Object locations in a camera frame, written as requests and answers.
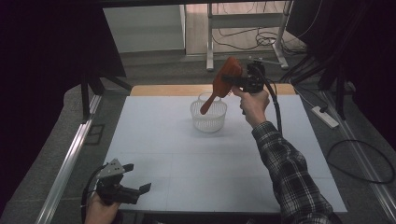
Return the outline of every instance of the person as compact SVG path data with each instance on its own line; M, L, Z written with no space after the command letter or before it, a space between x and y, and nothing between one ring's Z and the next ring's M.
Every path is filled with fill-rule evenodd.
M274 194L280 205L281 222L332 223L332 206L320 194L308 173L303 154L284 139L265 117L265 110L270 103L268 92L250 94L235 86L232 91L241 98L240 107L245 111L246 120L253 128L252 134L262 162L268 168L273 181ZM97 202L96 196L93 198L95 200L89 205L86 223L93 223L91 218L100 221L95 222L96 224L111 223L117 206L105 207Z

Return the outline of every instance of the white power strip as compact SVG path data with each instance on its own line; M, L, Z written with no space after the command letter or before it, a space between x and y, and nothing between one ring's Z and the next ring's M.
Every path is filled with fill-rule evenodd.
M320 107L315 106L314 108L311 109L314 114L316 114L323 122L325 122L331 129L337 127L339 123L335 121L328 113L326 112L320 112Z

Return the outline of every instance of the white wall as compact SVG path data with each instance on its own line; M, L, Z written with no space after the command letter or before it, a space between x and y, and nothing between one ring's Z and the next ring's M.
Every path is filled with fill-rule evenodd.
M119 53L184 49L184 7L104 9Z

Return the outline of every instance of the hand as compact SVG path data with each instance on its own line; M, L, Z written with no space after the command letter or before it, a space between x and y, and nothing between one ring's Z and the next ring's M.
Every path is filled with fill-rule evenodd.
M110 224L119 210L120 203L105 205L95 192L87 207L85 224Z
M250 94L241 91L238 87L232 87L233 94L241 97L241 109L246 113L246 120L255 128L257 125L267 121L265 117L265 109L270 104L268 92L261 91L259 93Z

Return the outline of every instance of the gray carpet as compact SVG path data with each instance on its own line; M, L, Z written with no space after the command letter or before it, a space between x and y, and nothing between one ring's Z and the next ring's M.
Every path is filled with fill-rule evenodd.
M241 64L246 67L249 60L246 54L236 55ZM273 54L263 54L268 60L274 60ZM222 66L228 55L217 56L215 60L215 71L205 70L205 57L185 57L180 54L155 54L126 55L122 60L127 73L127 78L121 80L131 85L145 84L208 84ZM297 64L303 56L290 56L290 66ZM277 65L265 65L267 76L272 80L278 80L286 71ZM301 85L318 93L318 76L311 77ZM117 125L118 118L124 99L129 92L118 85L103 79L106 92L103 95L98 112L95 114L94 123L80 156L76 163L71 178L67 183L64 195L54 214L52 223L79 223L80 196L91 172L103 163L106 150L111 142L112 134ZM319 105L321 101L313 94L301 91L302 95L312 104ZM311 120L315 134L326 154L330 147L344 139L340 130L329 129L312 112L310 105L304 103L307 115ZM345 98L345 112L349 125L354 134L362 141L366 141L378 147L396 166L395 151L382 138L378 131L362 115L354 105L351 96ZM64 109L56 123L53 131L43 146L41 153L31 167L29 173L23 179L20 187L16 190L7 208L1 217L0 223L34 223L41 210L44 201L52 186L52 182L59 172L64 156L73 141L82 119L81 98L79 86L71 89L64 96ZM389 168L376 153L367 153L375 164L375 169L384 177L389 176ZM348 171L361 175L361 168L354 162L353 156L347 145L342 145L334 151L332 161ZM388 223L386 214L381 208L371 187L367 183L352 179L331 167L337 187L346 204L348 213L340 215L344 223ZM396 197L396 183L388 184L388 187Z

